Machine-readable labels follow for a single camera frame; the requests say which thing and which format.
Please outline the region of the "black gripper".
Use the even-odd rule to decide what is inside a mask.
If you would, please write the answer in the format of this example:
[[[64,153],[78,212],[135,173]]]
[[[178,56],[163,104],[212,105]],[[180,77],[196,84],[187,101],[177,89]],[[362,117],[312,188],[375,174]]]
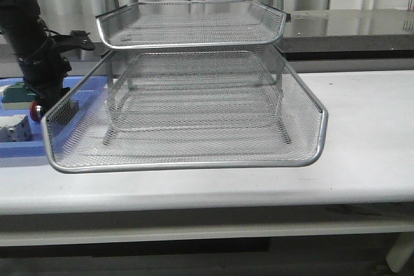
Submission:
[[[36,94],[35,101],[46,113],[70,88],[63,86],[70,63],[53,47],[24,48],[17,53],[17,60],[28,89]]]

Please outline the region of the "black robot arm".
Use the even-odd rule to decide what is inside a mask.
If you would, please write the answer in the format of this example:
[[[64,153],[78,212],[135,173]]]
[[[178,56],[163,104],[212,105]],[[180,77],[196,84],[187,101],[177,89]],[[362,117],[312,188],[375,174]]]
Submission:
[[[37,0],[1,0],[1,34],[11,46],[23,81],[46,112],[65,93],[71,66],[54,49],[54,38],[40,18]]]

